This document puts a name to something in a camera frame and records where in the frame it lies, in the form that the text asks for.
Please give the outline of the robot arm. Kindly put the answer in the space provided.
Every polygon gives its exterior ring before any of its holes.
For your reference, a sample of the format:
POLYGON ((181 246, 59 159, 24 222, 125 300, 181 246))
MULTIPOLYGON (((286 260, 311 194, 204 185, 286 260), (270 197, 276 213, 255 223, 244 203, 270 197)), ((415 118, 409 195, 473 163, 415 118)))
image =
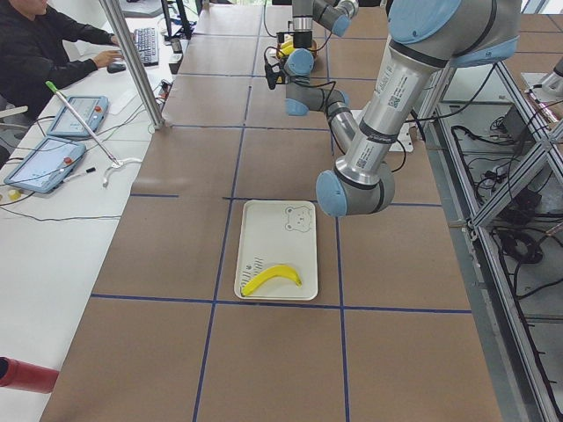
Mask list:
POLYGON ((312 47, 314 23, 337 36, 345 34, 359 11, 357 1, 296 0, 292 6, 292 37, 294 48, 312 47))
POLYGON ((345 153, 316 182, 317 202, 330 216, 369 215, 387 207, 395 185, 384 158, 432 74, 509 58, 519 38, 518 1, 394 1, 377 83, 360 120, 337 89, 310 82, 312 25, 341 36, 359 11, 356 1, 295 1, 295 50, 282 67, 289 115, 322 112, 345 153))

